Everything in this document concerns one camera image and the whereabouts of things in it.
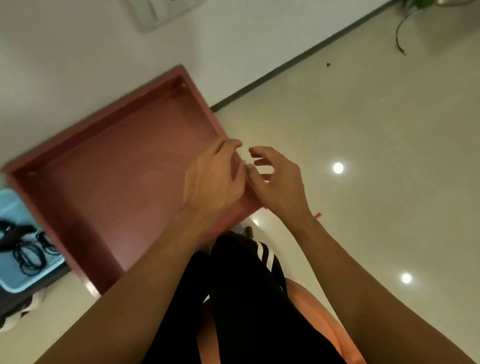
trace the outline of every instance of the leg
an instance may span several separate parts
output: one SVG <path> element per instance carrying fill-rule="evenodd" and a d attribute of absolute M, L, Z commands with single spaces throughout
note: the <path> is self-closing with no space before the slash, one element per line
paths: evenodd
<path fill-rule="evenodd" d="M 288 299 L 278 272 L 267 268 L 273 266 L 268 258 L 260 260 L 245 239 L 230 233 L 212 250 L 210 298 L 222 364 L 344 364 Z"/>
<path fill-rule="evenodd" d="M 179 282 L 143 363 L 200 364 L 197 333 L 209 291 L 210 257 L 195 253 Z"/>

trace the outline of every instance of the wooden tray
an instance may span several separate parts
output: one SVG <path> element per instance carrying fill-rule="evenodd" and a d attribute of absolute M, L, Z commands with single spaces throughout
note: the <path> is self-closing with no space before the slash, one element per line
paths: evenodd
<path fill-rule="evenodd" d="M 104 293 L 181 207 L 186 168 L 218 135 L 226 136 L 178 66 L 3 171 L 67 263 Z M 209 238 L 260 207 L 248 186 Z"/>

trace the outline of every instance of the wall outlet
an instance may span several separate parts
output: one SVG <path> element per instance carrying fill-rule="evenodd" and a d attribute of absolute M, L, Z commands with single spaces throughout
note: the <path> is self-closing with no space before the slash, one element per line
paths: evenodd
<path fill-rule="evenodd" d="M 200 5 L 204 0 L 127 0 L 140 27 L 152 30 Z"/>

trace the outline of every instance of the forearm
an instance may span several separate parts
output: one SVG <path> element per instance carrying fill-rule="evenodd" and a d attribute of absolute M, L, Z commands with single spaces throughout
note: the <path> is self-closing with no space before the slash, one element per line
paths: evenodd
<path fill-rule="evenodd" d="M 369 364 L 473 364 L 363 269 L 315 219 L 286 222 L 330 304 Z"/>
<path fill-rule="evenodd" d="M 139 363 L 208 224 L 182 210 L 142 258 L 37 362 Z"/>

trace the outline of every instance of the tiled floor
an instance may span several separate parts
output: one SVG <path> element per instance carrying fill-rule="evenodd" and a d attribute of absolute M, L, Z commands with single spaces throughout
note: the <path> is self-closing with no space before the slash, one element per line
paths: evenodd
<path fill-rule="evenodd" d="M 217 114 L 246 146 L 271 145 L 297 162 L 333 236 L 477 361 L 479 18 L 480 1 L 413 16 L 401 31 L 404 57 L 394 43 L 400 15 L 389 9 Z M 328 305 L 280 221 L 266 210 L 251 219 L 286 275 Z M 2 363 L 32 363 L 93 302 L 75 276 L 64 278 L 0 336 Z"/>

